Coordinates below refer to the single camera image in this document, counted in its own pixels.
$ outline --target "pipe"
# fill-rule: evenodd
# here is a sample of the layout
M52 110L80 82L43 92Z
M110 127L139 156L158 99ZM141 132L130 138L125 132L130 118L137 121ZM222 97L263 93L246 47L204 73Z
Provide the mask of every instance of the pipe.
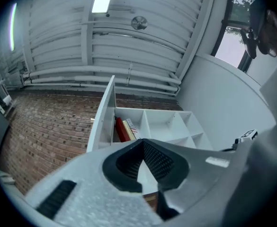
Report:
M174 75L171 76L172 78L167 78L159 75L154 75L151 73L143 72L143 71L137 71L137 70L129 70L129 69L123 69L123 68L112 68L112 67L105 67L105 66L72 66L72 67L58 67L53 69L45 69L40 70L36 72L31 72L28 74L24 74L23 78L29 78L34 76L41 76L41 75L47 75L47 74L54 74L54 73L63 73L63 72L107 72L107 73L118 73L118 74L125 74L130 76L138 76L138 77L144 77L149 79L155 79L159 81L165 81L165 82L171 82L175 83L177 85L181 84L181 81Z
M98 82L109 82L111 77L99 77L99 76L74 76L74 77L50 77L50 78L40 78L40 79L32 79L25 81L25 85L33 84L33 83L42 83L42 82L56 82L56 81L98 81ZM135 86L143 86L143 87L154 87L162 90L176 92L178 91L177 87L166 86L162 84L157 84L153 82L145 82L131 79L122 79L115 78L116 83L121 84L129 84Z
M99 87L99 88L107 88L106 85L96 85L96 84L85 84L85 83L34 83L28 84L27 86L73 86L73 87ZM149 89L142 89L142 88L131 88L131 87L119 87L115 86L115 89L120 90L130 90L130 91L140 91L140 92L148 92L148 93L157 93L169 96L175 96L174 93L167 93Z

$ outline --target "brick wall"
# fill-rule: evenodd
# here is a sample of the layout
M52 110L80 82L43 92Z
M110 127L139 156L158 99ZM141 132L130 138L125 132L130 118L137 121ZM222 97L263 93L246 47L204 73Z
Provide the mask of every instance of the brick wall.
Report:
M18 91L11 96L17 104L8 118L0 170L12 174L25 194L44 176L86 152L102 94ZM157 98L117 95L116 103L119 107L182 110L175 100Z

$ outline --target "person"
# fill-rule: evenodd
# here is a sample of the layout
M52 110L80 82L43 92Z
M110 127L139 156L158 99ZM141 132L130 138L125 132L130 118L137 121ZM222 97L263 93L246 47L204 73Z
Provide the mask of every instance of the person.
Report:
M256 58L256 47L262 54L277 56L277 14L265 0L254 0L250 5L250 28L242 29L241 36L246 51Z

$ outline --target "tree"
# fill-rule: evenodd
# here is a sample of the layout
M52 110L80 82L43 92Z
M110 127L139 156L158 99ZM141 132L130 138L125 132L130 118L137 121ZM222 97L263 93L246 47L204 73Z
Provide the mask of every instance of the tree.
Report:
M241 2L239 2L238 0L232 0L233 7L229 19L233 21L249 23L249 7L251 3L252 0L241 0ZM238 36L240 38L240 43L243 44L240 34L240 28L227 27L226 33Z

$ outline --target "window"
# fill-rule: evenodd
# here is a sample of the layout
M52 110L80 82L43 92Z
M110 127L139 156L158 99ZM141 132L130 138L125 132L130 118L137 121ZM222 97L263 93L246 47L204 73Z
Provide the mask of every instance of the window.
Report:
M222 30L211 54L243 71L248 69L251 58L247 58L240 29L249 27L251 3L252 0L228 0Z

